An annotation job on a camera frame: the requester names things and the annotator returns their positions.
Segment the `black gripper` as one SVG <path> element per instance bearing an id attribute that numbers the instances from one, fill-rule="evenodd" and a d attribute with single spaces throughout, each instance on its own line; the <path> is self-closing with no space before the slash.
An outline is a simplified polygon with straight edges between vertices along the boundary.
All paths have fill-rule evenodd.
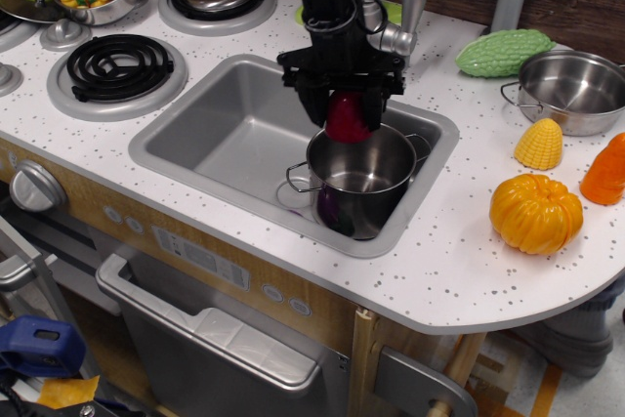
<path id="1" fill-rule="evenodd" d="M 394 13 L 378 1 L 302 5 L 299 20 L 311 45 L 284 52 L 277 62 L 283 84 L 297 91 L 313 124 L 325 126 L 330 92 L 344 90 L 362 92 L 366 128 L 380 128 L 389 95 L 404 90 L 405 54 L 394 45 L 402 34 Z"/>

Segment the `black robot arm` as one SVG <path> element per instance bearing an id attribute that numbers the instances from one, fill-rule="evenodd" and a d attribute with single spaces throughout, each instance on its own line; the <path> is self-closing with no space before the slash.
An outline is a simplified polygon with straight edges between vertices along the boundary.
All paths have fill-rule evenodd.
<path id="1" fill-rule="evenodd" d="M 302 0 L 302 19 L 312 44 L 282 53 L 285 86 L 296 90 L 312 123 L 326 123 L 330 94 L 359 92 L 371 131 L 381 125 L 386 101 L 404 90 L 404 59 L 382 52 L 368 37 L 380 31 L 365 24 L 363 0 Z"/>

